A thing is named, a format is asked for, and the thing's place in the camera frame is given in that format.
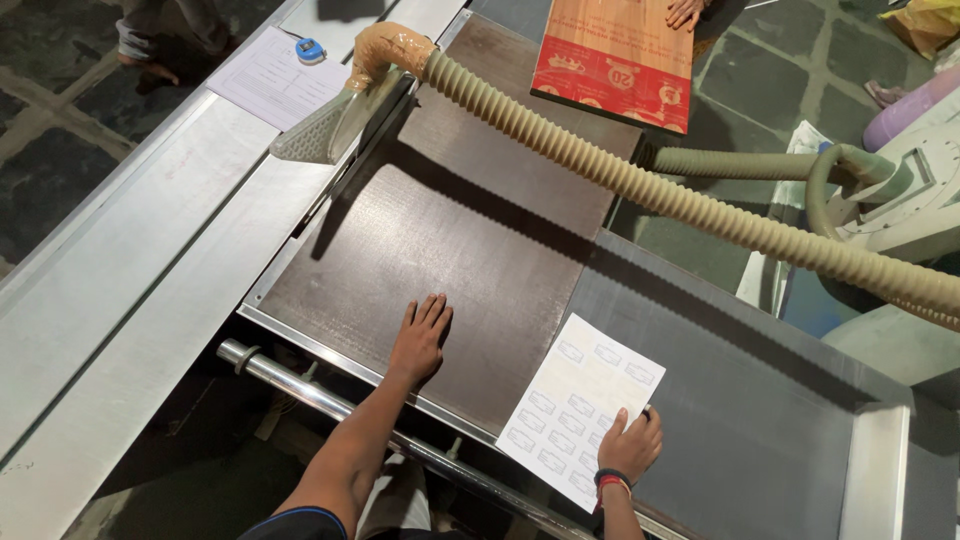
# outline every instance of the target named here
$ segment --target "black wristband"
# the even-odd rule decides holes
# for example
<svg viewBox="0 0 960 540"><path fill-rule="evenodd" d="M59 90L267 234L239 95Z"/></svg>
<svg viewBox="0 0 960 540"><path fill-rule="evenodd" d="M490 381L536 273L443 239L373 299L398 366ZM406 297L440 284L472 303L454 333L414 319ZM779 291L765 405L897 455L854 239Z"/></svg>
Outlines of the black wristband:
<svg viewBox="0 0 960 540"><path fill-rule="evenodd" d="M621 473L620 471L617 471L616 469L600 469L599 471L597 471L597 474L593 475L593 483L595 483L597 487L600 487L600 479L607 475L613 475L623 480L623 483L630 486L631 489L634 488L634 485L630 483L630 479L627 478L627 475L624 475L623 473Z"/></svg>

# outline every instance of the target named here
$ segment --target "black sleeve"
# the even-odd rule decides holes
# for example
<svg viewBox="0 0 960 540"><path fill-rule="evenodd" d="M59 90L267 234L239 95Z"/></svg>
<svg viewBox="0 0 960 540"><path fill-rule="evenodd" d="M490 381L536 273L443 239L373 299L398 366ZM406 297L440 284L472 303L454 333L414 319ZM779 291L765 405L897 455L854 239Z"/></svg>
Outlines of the black sleeve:
<svg viewBox="0 0 960 540"><path fill-rule="evenodd" d="M347 533L333 512L300 506L254 525L239 540L347 540Z"/></svg>

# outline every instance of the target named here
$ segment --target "metal rail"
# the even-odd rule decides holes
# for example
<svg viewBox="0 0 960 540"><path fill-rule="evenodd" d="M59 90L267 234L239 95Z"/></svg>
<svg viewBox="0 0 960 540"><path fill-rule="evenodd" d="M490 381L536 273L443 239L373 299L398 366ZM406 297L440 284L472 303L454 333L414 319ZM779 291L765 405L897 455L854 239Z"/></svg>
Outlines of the metal rail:
<svg viewBox="0 0 960 540"><path fill-rule="evenodd" d="M353 412L353 404L315 382L301 380L297 374L264 355L256 354L254 348L242 345L235 339L228 339L221 343L217 348L217 356L233 365L239 363L247 373L316 408L337 422L343 421ZM555 538L594 540L592 535L578 528L573 522L533 503L517 491L476 469L449 459L443 452L418 439L395 430L387 446L395 452L411 457L420 465L474 495L525 517L537 528Z"/></svg>

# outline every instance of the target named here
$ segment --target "paper sheet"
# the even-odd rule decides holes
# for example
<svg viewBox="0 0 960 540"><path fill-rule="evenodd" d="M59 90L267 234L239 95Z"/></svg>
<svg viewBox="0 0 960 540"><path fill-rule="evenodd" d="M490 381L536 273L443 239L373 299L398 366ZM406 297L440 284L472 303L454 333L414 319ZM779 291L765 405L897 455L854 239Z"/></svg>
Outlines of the paper sheet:
<svg viewBox="0 0 960 540"><path fill-rule="evenodd" d="M300 63L296 43L271 26L206 85L285 132L340 93L350 76L349 66L334 60Z"/></svg>
<svg viewBox="0 0 960 540"><path fill-rule="evenodd" d="M496 447L592 512L600 441L620 407L636 419L665 372L571 314Z"/></svg>

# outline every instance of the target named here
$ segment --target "blue tape measure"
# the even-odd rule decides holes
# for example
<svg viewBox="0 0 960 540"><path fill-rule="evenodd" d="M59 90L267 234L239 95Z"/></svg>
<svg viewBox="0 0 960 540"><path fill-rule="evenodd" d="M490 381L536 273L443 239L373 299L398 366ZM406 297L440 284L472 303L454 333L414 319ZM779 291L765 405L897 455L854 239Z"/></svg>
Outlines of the blue tape measure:
<svg viewBox="0 0 960 540"><path fill-rule="evenodd" d="M307 65L318 63L326 58L326 49L321 47L313 37L305 37L297 41L294 48L297 50L297 58Z"/></svg>

